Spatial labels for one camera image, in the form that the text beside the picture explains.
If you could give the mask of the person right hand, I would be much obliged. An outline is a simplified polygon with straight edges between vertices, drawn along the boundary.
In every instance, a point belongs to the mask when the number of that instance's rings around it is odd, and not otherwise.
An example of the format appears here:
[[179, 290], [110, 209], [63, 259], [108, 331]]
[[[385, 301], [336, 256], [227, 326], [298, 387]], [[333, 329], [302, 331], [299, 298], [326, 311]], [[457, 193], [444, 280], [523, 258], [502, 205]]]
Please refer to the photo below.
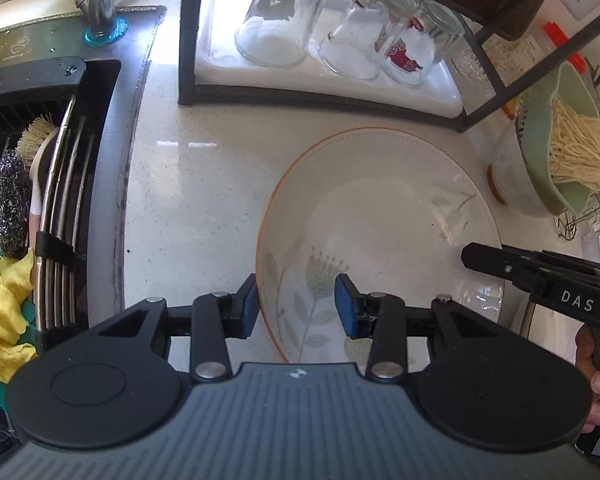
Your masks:
[[580, 327], [576, 336], [576, 367], [590, 383], [593, 393], [593, 401], [583, 428], [582, 434], [590, 434], [594, 429], [600, 427], [600, 370], [593, 362], [595, 341], [592, 330], [585, 324]]

